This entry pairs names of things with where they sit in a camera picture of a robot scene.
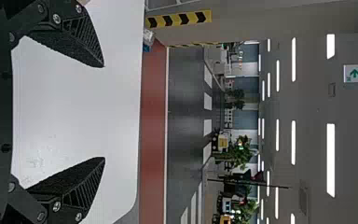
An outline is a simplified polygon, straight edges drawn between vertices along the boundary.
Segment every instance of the screw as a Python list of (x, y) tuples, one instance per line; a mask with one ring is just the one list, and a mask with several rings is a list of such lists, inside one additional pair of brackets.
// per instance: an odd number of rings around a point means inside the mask
[(80, 5), (76, 5), (76, 12), (81, 13), (83, 11), (83, 8), (81, 8)]
[(43, 219), (45, 219), (45, 213), (41, 212), (37, 215), (37, 221), (43, 221)]
[(8, 40), (13, 43), (14, 40), (16, 40), (16, 37), (13, 35), (13, 33), (8, 33)]
[(8, 192), (11, 193), (16, 188), (16, 184), (13, 182), (8, 183)]
[(11, 151), (11, 144), (3, 144), (3, 145), (1, 146), (1, 151), (2, 151), (3, 153), (8, 153), (8, 152), (10, 152), (10, 151)]
[(60, 202), (56, 202), (54, 205), (53, 205), (53, 212), (58, 212), (60, 211), (61, 209), (61, 203)]
[(39, 13), (44, 13), (45, 12), (45, 8), (42, 5), (37, 5), (37, 11), (39, 11)]
[(82, 217), (83, 217), (83, 215), (81, 215), (81, 213), (77, 213), (76, 217), (75, 217), (76, 222), (81, 221)]
[(61, 17), (57, 14), (53, 15), (53, 20), (55, 23), (60, 24), (61, 23)]

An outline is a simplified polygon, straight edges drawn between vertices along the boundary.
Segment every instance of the desk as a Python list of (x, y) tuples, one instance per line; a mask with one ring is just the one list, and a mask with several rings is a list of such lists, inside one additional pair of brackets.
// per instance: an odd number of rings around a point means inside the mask
[(95, 69), (24, 37), (12, 52), (12, 174), (28, 188), (92, 157), (106, 157), (101, 186), (82, 224), (110, 224), (135, 202), (143, 0), (87, 4), (105, 68)]

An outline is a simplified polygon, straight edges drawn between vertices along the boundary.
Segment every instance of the potted plant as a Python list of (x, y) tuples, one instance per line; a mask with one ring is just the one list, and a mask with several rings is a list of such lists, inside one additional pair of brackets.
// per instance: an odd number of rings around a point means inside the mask
[(225, 107), (227, 109), (243, 109), (245, 106), (245, 93), (243, 90), (226, 91)]

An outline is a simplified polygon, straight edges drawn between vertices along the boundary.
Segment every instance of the green plant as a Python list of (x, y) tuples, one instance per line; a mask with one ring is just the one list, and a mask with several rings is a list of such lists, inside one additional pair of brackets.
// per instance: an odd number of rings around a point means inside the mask
[(239, 205), (235, 210), (239, 210), (241, 213), (236, 214), (234, 217), (235, 224), (248, 224), (249, 220), (252, 218), (253, 214), (257, 210), (257, 203), (255, 200), (249, 200), (246, 205)]
[(228, 151), (225, 153), (214, 154), (214, 159), (218, 161), (230, 161), (233, 162), (233, 167), (240, 167), (241, 170), (245, 170), (246, 163), (252, 158), (252, 152), (249, 148), (248, 137), (239, 136), (235, 143), (230, 142), (228, 145)]
[(245, 106), (245, 92), (243, 90), (228, 90), (226, 91), (226, 108), (243, 109)]

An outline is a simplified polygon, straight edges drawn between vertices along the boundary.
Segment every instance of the fluorescent light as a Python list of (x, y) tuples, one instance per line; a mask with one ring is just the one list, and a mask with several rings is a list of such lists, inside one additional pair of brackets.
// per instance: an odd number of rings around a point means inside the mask
[(245, 41), (244, 45), (251, 45), (251, 44), (260, 44), (257, 40), (248, 40)]
[(336, 197), (336, 124), (327, 124), (327, 193)]
[(261, 54), (258, 55), (258, 71), (261, 72)]
[(257, 186), (257, 203), (260, 203), (260, 186)]
[(271, 51), (271, 40), (270, 39), (267, 40), (267, 50), (268, 50), (268, 52)]
[(290, 224), (296, 224), (296, 217), (295, 217), (295, 215), (293, 213), (290, 216)]
[(269, 171), (267, 171), (267, 197), (269, 197)]
[(279, 218), (279, 189), (275, 188), (275, 218)]
[(264, 82), (264, 80), (261, 82), (261, 100), (265, 101), (266, 100), (266, 83)]
[(292, 81), (296, 81), (296, 38), (292, 39)]
[(261, 220), (264, 220), (264, 200), (261, 200)]
[(260, 134), (261, 134), (261, 130), (260, 130), (260, 128), (261, 128), (261, 124), (260, 124), (260, 118), (258, 118), (258, 136), (260, 136)]
[(327, 35), (327, 59), (336, 55), (336, 35)]
[(281, 88), (281, 63), (279, 60), (277, 60), (277, 91)]
[(275, 146), (276, 150), (279, 151), (279, 120), (277, 119), (276, 131), (275, 131)]
[(267, 96), (271, 97), (271, 73), (267, 74)]
[(257, 172), (260, 172), (260, 170), (261, 170), (261, 156), (260, 156), (260, 154), (258, 154), (258, 156), (257, 156)]
[(262, 129), (262, 132), (261, 132), (261, 138), (264, 139), (264, 133), (266, 132), (266, 129), (265, 129), (265, 121), (264, 119), (261, 119), (261, 129)]
[(292, 165), (296, 165), (296, 121), (292, 121)]

